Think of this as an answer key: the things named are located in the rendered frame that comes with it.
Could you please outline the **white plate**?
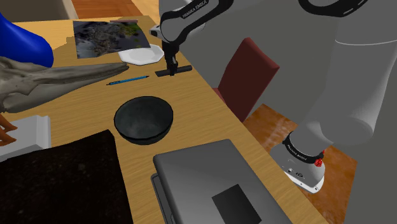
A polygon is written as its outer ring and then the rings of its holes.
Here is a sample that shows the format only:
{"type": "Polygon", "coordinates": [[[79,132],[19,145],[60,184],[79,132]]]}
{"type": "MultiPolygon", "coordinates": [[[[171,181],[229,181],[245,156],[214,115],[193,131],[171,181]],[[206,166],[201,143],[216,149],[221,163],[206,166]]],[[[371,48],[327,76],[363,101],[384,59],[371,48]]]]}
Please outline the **white plate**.
{"type": "Polygon", "coordinates": [[[135,48],[118,52],[121,61],[143,66],[157,63],[163,56],[164,51],[158,46],[150,44],[149,48],[135,48]]]}

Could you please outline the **wooden table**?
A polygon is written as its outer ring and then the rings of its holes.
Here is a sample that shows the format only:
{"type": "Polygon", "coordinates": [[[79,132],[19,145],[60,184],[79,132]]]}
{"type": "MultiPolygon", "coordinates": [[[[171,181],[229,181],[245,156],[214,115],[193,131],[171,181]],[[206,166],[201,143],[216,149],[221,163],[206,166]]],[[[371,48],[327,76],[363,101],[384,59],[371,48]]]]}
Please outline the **wooden table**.
{"type": "Polygon", "coordinates": [[[153,157],[156,154],[221,139],[233,142],[293,224],[328,224],[197,71],[157,77],[155,71],[164,67],[164,60],[146,66],[133,65],[122,74],[36,108],[8,113],[6,119],[49,116],[52,145],[59,146],[106,129],[114,132],[113,117],[124,102],[141,95],[153,95],[166,100],[173,108],[174,121],[169,133],[148,146],[134,145],[115,134],[134,224],[164,224],[150,180],[155,172],[153,157]],[[106,85],[140,76],[150,77],[106,85]]]}

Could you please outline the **blue pen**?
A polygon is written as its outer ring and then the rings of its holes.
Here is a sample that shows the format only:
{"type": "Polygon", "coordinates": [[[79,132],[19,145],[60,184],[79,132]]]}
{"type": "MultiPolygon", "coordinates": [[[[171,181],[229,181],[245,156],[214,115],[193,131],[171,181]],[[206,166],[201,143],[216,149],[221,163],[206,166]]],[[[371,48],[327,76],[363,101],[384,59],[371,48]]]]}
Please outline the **blue pen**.
{"type": "Polygon", "coordinates": [[[129,79],[125,79],[125,80],[118,80],[118,81],[113,81],[110,82],[106,85],[117,85],[117,84],[121,84],[121,83],[126,83],[126,82],[130,82],[130,81],[136,81],[136,80],[142,80],[142,79],[146,79],[149,78],[150,76],[140,76],[140,77],[135,77],[135,78],[129,78],[129,79]]]}

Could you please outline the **grey animal skull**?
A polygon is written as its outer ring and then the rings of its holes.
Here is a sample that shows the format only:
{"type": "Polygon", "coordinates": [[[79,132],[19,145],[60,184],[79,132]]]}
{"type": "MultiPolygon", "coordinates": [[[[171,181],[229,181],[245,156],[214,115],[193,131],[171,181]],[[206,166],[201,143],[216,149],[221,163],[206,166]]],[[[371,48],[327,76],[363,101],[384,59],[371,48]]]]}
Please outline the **grey animal skull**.
{"type": "Polygon", "coordinates": [[[0,113],[19,113],[126,71],[124,62],[45,67],[0,57],[0,113]]]}

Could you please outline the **white box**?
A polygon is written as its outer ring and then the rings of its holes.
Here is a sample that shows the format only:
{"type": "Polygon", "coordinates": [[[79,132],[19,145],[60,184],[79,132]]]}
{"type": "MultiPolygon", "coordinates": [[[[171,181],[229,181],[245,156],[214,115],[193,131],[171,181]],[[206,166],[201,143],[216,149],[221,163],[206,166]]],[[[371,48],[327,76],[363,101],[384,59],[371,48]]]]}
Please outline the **white box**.
{"type": "Polygon", "coordinates": [[[37,150],[51,148],[51,122],[49,116],[30,116],[12,121],[18,127],[7,132],[15,142],[0,146],[0,162],[37,150]]]}

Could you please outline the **dark printed picture mat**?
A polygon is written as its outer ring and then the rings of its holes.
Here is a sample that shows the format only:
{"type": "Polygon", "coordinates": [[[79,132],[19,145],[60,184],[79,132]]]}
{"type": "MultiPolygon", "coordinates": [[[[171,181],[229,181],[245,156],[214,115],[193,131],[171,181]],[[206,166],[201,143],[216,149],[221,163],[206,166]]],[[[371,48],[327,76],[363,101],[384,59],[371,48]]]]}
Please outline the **dark printed picture mat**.
{"type": "Polygon", "coordinates": [[[78,59],[150,47],[137,22],[73,21],[73,31],[78,59]]]}

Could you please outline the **black bowl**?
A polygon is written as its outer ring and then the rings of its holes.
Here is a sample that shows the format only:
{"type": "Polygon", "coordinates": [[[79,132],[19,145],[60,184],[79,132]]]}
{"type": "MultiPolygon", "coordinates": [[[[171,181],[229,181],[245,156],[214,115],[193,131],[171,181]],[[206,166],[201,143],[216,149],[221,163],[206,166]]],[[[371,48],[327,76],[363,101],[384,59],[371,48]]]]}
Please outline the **black bowl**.
{"type": "Polygon", "coordinates": [[[149,145],[163,139],[171,129],[174,112],[171,105],[155,96],[140,96],[122,104],[113,122],[127,141],[149,145]]]}

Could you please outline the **orange patterned robot stand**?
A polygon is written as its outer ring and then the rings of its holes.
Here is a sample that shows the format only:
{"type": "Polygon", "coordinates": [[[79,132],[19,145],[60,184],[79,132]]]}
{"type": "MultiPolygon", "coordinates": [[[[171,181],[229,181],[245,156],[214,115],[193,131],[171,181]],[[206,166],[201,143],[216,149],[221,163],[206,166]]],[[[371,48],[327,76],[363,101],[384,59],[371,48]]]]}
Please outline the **orange patterned robot stand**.
{"type": "MultiPolygon", "coordinates": [[[[264,104],[243,124],[266,151],[297,127],[296,123],[264,104]]],[[[322,189],[315,194],[304,189],[301,191],[329,224],[344,224],[357,161],[330,146],[325,150],[323,165],[325,179],[322,189]]]]}

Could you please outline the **blue rounded object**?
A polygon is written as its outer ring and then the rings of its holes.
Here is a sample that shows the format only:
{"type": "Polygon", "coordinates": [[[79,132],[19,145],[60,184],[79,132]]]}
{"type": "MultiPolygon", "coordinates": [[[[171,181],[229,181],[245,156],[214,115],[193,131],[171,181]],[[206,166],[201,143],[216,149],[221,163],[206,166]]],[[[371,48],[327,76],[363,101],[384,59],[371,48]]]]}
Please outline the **blue rounded object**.
{"type": "Polygon", "coordinates": [[[52,67],[53,50],[45,38],[23,29],[0,13],[0,56],[52,67]]]}

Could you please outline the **grey laptop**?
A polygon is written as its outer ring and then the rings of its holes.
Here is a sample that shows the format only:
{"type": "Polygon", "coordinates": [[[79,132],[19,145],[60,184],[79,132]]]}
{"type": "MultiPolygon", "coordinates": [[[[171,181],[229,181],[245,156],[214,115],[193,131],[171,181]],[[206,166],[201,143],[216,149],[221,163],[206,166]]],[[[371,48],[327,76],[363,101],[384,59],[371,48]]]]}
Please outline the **grey laptop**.
{"type": "Polygon", "coordinates": [[[153,157],[165,224],[292,224],[231,140],[153,157]]]}

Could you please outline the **dark red chair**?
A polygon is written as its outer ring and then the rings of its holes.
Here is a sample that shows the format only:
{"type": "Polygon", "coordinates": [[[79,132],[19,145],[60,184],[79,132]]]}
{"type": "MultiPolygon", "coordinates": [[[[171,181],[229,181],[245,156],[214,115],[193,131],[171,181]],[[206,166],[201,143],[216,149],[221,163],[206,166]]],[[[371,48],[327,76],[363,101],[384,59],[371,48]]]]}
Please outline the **dark red chair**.
{"type": "Polygon", "coordinates": [[[245,38],[227,64],[219,85],[213,90],[243,122],[279,68],[251,38],[245,38]]]}

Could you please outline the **orange figure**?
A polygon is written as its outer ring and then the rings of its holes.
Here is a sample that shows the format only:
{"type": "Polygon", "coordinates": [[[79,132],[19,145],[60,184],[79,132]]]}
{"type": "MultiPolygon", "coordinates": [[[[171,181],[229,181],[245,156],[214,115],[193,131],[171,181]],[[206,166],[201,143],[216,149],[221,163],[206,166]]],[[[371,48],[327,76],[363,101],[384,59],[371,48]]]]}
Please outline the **orange figure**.
{"type": "Polygon", "coordinates": [[[0,146],[6,146],[15,142],[16,139],[9,136],[8,132],[17,129],[18,127],[12,125],[3,115],[0,114],[0,146]]]}

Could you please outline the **dark brown mat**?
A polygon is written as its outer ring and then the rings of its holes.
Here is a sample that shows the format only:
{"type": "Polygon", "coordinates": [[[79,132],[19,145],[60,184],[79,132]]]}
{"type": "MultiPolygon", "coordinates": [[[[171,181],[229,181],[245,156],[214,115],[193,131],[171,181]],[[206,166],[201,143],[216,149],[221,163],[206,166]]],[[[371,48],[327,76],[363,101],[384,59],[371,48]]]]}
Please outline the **dark brown mat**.
{"type": "Polygon", "coordinates": [[[134,224],[112,133],[0,162],[0,224],[134,224]]]}

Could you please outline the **black bar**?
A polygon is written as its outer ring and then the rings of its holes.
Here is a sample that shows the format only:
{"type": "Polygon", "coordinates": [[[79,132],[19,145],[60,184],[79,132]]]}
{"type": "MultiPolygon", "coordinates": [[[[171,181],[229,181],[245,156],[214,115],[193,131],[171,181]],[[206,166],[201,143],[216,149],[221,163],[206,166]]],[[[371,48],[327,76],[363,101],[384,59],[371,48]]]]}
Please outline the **black bar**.
{"type": "Polygon", "coordinates": [[[158,77],[174,76],[177,73],[183,73],[183,72],[191,71],[192,69],[193,69],[192,66],[188,65],[188,66],[177,67],[173,71],[171,71],[170,69],[165,69],[165,70],[161,70],[161,71],[155,71],[155,74],[158,77]]]}

